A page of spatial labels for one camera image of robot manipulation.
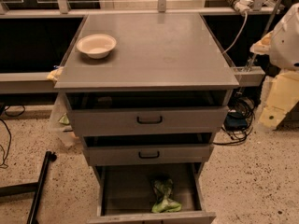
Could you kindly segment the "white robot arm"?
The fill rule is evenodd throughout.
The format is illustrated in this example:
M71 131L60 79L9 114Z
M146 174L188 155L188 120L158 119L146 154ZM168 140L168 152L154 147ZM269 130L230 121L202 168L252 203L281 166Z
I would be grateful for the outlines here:
M276 129L299 102L299 4L291 6L275 28L254 43L250 51L268 55L270 63L280 69L259 117L267 128Z

